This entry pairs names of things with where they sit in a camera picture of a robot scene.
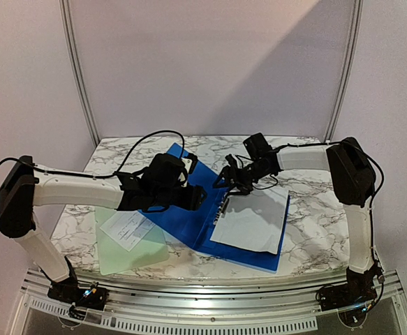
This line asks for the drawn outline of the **aluminium front rail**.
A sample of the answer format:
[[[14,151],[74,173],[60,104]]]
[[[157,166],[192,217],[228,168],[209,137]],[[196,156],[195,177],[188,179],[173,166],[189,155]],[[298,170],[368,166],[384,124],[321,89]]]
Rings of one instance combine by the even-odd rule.
[[[395,271],[377,285],[380,301],[364,320],[325,311],[316,291],[344,283],[340,273],[263,280],[156,281],[100,278],[110,292],[85,319],[47,297],[48,282],[29,271],[12,334],[407,334],[407,303]]]

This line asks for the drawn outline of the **left aluminium corner post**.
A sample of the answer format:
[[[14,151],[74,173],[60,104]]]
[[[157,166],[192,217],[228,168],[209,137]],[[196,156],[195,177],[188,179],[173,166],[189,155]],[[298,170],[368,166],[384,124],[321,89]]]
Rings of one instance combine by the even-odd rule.
[[[77,94],[81,104],[82,113],[84,115],[85,124],[89,131],[91,141],[93,145],[97,147],[99,142],[101,141],[101,137],[98,132],[98,126],[96,124],[94,113],[91,108],[91,103],[88,97],[88,92],[84,81],[84,75],[82,71],[80,55],[78,52],[77,42],[75,38],[75,30],[73,26],[71,1],[60,0],[59,5],[64,27],[66,46],[73,72],[73,79],[75,81],[75,85],[77,88]]]

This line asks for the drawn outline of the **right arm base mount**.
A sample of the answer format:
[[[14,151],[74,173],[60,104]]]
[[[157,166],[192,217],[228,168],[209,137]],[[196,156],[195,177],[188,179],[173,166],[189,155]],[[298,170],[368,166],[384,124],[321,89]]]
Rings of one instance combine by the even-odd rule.
[[[384,272],[373,266],[363,274],[346,270],[346,283],[327,284],[316,291],[322,311],[337,310],[343,325],[350,328],[364,324],[369,312],[380,302],[385,287]]]

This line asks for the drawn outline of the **blue file folder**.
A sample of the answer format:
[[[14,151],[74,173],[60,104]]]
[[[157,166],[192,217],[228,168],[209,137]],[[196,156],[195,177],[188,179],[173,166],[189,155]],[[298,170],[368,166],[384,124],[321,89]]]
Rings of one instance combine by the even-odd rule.
[[[198,162],[193,174],[189,177],[189,181],[193,185],[202,186],[207,192],[207,198],[199,210],[187,211],[171,206],[165,211],[146,213],[144,216],[194,251],[247,267],[276,272],[286,223],[279,244],[279,253],[276,255],[247,251],[210,240],[214,231],[214,217],[228,192],[226,188],[212,187],[216,178],[217,175],[213,170],[204,163]]]

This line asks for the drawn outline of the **green translucent clipboard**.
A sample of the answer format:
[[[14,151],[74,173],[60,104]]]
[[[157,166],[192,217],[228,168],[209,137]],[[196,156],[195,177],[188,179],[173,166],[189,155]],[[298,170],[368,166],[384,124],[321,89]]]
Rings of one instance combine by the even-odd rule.
[[[99,271],[102,275],[120,274],[154,265],[169,258],[163,230],[154,224],[151,231],[131,251],[124,250],[104,234],[100,227],[117,211],[95,208]]]

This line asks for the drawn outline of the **metal folder clip mechanism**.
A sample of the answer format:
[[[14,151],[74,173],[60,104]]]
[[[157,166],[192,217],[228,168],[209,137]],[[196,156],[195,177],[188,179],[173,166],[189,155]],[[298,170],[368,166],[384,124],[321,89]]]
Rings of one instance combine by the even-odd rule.
[[[222,201],[221,205],[219,206],[217,213],[214,217],[213,224],[216,225],[218,220],[225,215],[226,209],[228,207],[228,204],[230,202],[230,199],[228,197],[225,197],[224,200]]]

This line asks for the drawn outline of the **right aluminium corner post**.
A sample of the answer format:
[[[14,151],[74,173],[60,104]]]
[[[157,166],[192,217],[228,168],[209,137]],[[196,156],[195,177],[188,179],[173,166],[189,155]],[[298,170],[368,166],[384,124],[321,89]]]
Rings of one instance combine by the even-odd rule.
[[[334,137],[336,126],[339,121],[341,108],[343,106],[344,99],[346,97],[346,91],[350,79],[350,74],[353,69],[353,62],[355,57],[355,51],[357,47],[357,40],[360,33],[360,23],[362,16],[362,0],[355,0],[353,2],[353,9],[350,18],[350,25],[348,29],[348,37],[346,39],[346,48],[343,56],[343,63],[341,67],[340,81],[338,89],[336,91],[334,105],[332,112],[327,123],[327,128],[323,136],[324,142],[330,142]]]

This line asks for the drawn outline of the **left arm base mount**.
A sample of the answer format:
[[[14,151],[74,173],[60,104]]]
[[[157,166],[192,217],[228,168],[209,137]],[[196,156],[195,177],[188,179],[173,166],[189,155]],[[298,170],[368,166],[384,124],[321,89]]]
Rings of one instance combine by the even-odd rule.
[[[68,278],[60,282],[50,281],[47,297],[58,302],[70,304],[68,316],[83,321],[89,309],[103,311],[109,297],[109,290],[93,282],[88,288],[81,288],[75,270],[67,257]]]

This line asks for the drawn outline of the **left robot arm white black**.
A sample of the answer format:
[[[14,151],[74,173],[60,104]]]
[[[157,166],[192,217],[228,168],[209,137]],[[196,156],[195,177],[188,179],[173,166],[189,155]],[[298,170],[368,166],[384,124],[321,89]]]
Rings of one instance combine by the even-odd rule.
[[[203,186],[189,181],[197,162],[194,155],[157,154],[135,172],[118,169],[110,175],[92,175],[50,170],[36,165],[31,156],[16,158],[0,186],[0,233],[31,256],[67,302],[79,302],[83,287],[73,280],[75,272],[67,259],[39,230],[34,207],[73,204],[144,213],[170,207],[197,211],[207,197]]]

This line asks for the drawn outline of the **aluminium corner post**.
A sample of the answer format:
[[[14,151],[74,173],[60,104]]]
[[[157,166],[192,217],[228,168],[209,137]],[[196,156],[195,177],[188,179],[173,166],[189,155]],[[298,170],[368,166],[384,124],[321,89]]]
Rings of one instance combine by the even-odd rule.
[[[93,145],[97,147],[99,142],[101,141],[101,137],[98,132],[98,126],[96,124],[94,113],[91,108],[91,103],[88,97],[88,92],[84,81],[84,75],[82,71],[80,55],[78,52],[77,42],[75,38],[75,30],[73,26],[71,1],[60,0],[59,5],[64,27],[66,46],[73,72],[73,79],[75,81],[75,85],[77,88],[77,94],[81,104],[82,113],[84,115],[85,124],[89,131],[91,141]]]
[[[350,74],[353,69],[353,62],[355,57],[355,51],[357,47],[357,40],[360,33],[360,23],[362,16],[362,0],[355,0],[353,2],[353,9],[350,18],[350,25],[348,29],[348,37],[346,39],[346,48],[343,56],[343,63],[341,67],[340,81],[338,89],[336,91],[334,105],[332,112],[327,123],[327,128],[323,136],[324,142],[330,142],[334,137],[336,126],[339,121],[341,108],[343,106],[344,99],[346,97],[346,91],[350,79]]]

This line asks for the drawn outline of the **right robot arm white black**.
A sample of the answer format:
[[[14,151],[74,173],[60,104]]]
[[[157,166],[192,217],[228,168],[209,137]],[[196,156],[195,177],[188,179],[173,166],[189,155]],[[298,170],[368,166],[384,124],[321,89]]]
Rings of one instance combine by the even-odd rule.
[[[262,178],[287,170],[324,170],[331,174],[334,194],[343,205],[348,222],[349,275],[376,275],[378,261],[374,253],[372,205],[375,186],[375,162],[357,140],[347,137],[339,142],[284,144],[273,147],[262,133],[243,141],[250,163],[237,164],[233,155],[212,186],[226,188],[230,195],[248,195]]]

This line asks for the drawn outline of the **printed white paper sheet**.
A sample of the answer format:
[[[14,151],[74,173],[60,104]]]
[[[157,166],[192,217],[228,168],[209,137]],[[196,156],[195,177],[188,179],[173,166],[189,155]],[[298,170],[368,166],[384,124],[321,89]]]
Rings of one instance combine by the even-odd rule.
[[[131,251],[151,231],[154,223],[137,211],[117,211],[100,230],[126,251]]]

